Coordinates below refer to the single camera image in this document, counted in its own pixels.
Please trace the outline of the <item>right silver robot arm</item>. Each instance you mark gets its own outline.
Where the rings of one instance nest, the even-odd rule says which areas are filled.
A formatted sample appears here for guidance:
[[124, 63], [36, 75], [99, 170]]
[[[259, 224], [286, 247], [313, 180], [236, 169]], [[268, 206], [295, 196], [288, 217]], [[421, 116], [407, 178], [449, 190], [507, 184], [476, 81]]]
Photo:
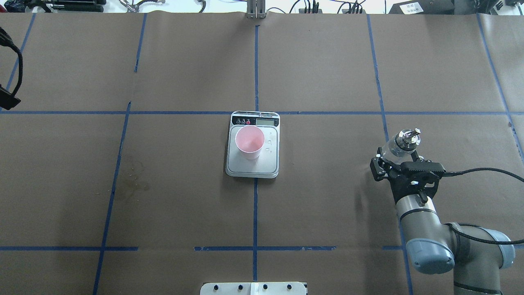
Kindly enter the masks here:
[[515, 245], [504, 233], [478, 225], [440, 221], [434, 196], [444, 177], [472, 172], [448, 172], [442, 164], [416, 152], [400, 164], [379, 147], [370, 161], [375, 181], [387, 180], [395, 202], [406, 254], [414, 269], [426, 275], [453, 271], [455, 295], [501, 295], [500, 271], [513, 265]]

